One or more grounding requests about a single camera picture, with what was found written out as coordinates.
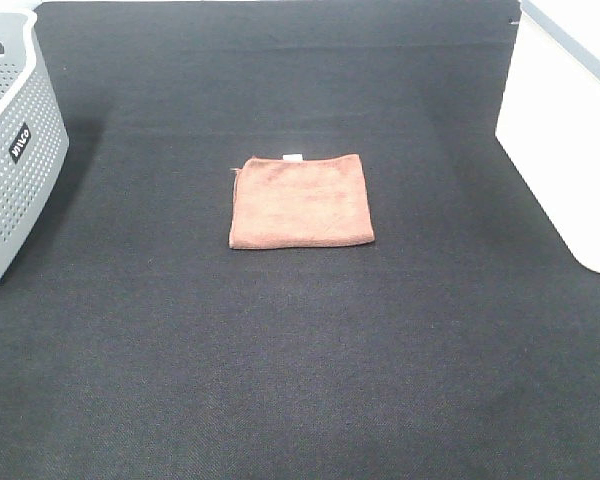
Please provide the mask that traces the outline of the brown towel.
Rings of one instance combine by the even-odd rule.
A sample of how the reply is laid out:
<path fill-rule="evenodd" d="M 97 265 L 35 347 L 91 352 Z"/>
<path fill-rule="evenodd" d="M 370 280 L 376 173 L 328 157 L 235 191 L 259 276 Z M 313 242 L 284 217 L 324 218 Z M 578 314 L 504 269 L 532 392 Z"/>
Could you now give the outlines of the brown towel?
<path fill-rule="evenodd" d="M 302 161 L 252 157 L 235 170 L 230 248 L 348 247 L 374 241 L 357 154 Z"/>

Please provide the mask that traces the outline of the white storage box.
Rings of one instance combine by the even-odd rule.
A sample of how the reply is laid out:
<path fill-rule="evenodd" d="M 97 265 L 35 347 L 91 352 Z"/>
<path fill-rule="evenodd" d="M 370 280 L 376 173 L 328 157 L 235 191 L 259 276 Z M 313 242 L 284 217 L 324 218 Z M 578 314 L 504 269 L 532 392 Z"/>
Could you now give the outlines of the white storage box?
<path fill-rule="evenodd" d="M 495 136 L 574 258 L 600 273 L 600 1 L 523 1 Z"/>

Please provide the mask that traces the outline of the grey perforated laundry basket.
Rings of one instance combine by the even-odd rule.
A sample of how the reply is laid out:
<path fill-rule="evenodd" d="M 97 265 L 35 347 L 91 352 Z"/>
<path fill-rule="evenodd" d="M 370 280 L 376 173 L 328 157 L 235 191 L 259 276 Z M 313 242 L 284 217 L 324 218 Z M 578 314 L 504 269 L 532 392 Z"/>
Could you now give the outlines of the grey perforated laundry basket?
<path fill-rule="evenodd" d="M 69 138 L 28 9 L 0 10 L 0 280 L 59 176 Z"/>

